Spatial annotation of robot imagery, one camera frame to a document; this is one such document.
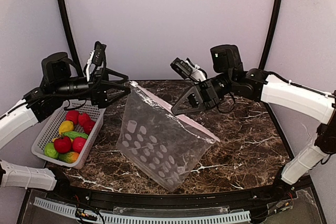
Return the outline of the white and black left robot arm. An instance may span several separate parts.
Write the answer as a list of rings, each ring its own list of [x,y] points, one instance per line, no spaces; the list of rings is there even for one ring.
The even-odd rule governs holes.
[[[43,79],[39,87],[29,91],[14,107],[1,116],[1,147],[20,133],[51,116],[63,102],[89,99],[104,109],[130,93],[124,84],[128,76],[108,69],[103,51],[92,51],[85,66],[85,77],[72,77],[70,67],[80,69],[65,52],[48,56],[41,62]],[[55,169],[32,168],[1,160],[1,187],[37,188],[53,191],[68,183]]]

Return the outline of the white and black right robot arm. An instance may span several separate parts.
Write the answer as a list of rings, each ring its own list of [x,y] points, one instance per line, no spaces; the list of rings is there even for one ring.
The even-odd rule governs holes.
[[[323,92],[286,80],[272,71],[245,71],[238,47],[220,45],[210,49],[217,76],[208,78],[189,59],[176,58],[171,68],[194,85],[185,91],[171,111],[174,115],[218,108],[226,95],[279,105],[320,122],[316,139],[281,170],[275,184],[293,185],[326,157],[335,154],[335,93]]]

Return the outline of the clear zip top bag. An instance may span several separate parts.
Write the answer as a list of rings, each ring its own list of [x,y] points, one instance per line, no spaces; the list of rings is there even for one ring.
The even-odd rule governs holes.
[[[173,192],[220,139],[137,82],[125,104],[117,149],[152,180]]]

